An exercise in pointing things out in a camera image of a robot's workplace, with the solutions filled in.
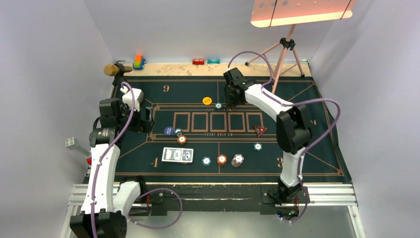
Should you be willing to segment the orange chips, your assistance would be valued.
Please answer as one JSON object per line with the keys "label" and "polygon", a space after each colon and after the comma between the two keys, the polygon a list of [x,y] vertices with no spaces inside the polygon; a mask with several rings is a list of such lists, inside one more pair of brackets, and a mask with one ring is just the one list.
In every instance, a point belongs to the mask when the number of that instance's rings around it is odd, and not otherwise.
{"label": "orange chips", "polygon": [[186,137],[185,135],[181,135],[181,136],[179,136],[179,137],[177,138],[177,142],[178,142],[180,145],[184,145],[184,144],[186,144],[186,142],[187,142],[187,137]]}

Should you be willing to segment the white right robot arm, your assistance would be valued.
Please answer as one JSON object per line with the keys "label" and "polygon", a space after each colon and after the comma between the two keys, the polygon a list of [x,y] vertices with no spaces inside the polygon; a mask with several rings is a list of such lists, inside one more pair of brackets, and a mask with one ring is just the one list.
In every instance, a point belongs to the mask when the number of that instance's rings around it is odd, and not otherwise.
{"label": "white right robot arm", "polygon": [[291,201],[303,188],[304,150],[313,136],[307,107],[295,106],[279,98],[266,90],[264,85],[246,79],[238,68],[226,71],[223,76],[227,106],[233,108],[248,103],[275,121],[277,144],[283,151],[283,167],[275,197],[285,202]]}

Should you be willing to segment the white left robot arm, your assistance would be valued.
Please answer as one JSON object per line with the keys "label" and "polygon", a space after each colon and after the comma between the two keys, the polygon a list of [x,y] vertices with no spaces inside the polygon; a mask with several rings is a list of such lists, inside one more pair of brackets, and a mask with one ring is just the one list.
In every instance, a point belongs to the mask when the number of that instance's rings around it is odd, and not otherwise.
{"label": "white left robot arm", "polygon": [[142,176],[124,178],[113,193],[117,160],[126,131],[150,133],[155,122],[151,110],[141,119],[142,96],[108,98],[99,103],[100,116],[89,135],[91,173],[80,214],[70,218],[69,226],[78,238],[124,238],[129,211],[146,200],[148,190]]}

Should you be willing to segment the orange chip stack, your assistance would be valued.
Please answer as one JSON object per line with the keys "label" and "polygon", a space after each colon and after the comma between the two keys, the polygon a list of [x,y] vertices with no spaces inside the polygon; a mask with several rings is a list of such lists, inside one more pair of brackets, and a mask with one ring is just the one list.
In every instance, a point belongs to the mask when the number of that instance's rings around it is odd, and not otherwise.
{"label": "orange chip stack", "polygon": [[225,155],[220,154],[217,157],[217,164],[220,166],[224,166],[227,163],[227,157]]}

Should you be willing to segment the blue green chip stack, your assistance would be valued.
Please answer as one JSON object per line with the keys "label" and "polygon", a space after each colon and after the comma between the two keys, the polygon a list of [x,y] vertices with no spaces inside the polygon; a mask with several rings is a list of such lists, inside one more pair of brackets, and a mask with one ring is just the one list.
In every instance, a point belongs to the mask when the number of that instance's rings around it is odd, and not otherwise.
{"label": "blue green chip stack", "polygon": [[211,158],[210,157],[203,157],[202,158],[202,164],[203,166],[210,166],[212,163]]}

